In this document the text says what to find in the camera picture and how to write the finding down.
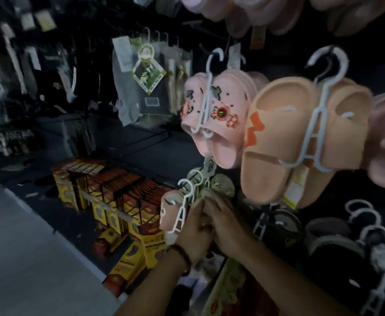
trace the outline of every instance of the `gray floor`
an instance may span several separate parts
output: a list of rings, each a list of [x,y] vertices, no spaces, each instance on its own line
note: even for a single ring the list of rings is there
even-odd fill
[[[116,310],[120,302],[100,275],[61,238],[0,185],[0,316],[108,316]]]

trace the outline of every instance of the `dark beaded bracelet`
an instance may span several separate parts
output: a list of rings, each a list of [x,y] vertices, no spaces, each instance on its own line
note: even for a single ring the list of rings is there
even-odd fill
[[[168,252],[169,250],[177,251],[179,253],[179,255],[181,255],[182,258],[185,260],[185,263],[187,265],[187,269],[182,274],[182,276],[188,276],[190,274],[190,272],[191,272],[192,264],[191,264],[190,257],[188,256],[186,251],[181,246],[179,246],[178,244],[170,245],[166,251]]]

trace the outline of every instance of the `stack of packages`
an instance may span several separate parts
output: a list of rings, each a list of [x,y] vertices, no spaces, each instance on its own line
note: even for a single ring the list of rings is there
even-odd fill
[[[226,21],[233,37],[243,37],[251,26],[267,26],[274,35],[289,32],[306,0],[181,0],[185,7],[218,22]],[[327,28],[335,36],[358,33],[385,12],[385,0],[310,0],[327,12]]]
[[[68,160],[53,167],[59,197],[66,207],[93,210],[105,231],[93,246],[101,258],[112,255],[129,235],[134,242],[103,284],[120,296],[166,250],[159,229],[160,200],[171,189],[99,160]]]

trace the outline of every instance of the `white floor edge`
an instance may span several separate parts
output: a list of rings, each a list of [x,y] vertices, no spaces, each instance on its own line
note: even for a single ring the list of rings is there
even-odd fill
[[[20,197],[16,196],[13,191],[9,190],[8,188],[4,188],[4,191],[8,196],[15,200],[24,211],[32,215],[37,215],[33,209]],[[84,256],[83,253],[81,253],[73,244],[71,244],[61,233],[57,231],[55,235],[62,242],[65,248],[67,248],[93,275],[95,275],[101,283],[105,280],[106,275],[101,270],[99,270],[96,265],[94,265],[86,256]],[[128,295],[126,293],[122,293],[121,296],[118,297],[118,301],[124,303],[127,298]]]

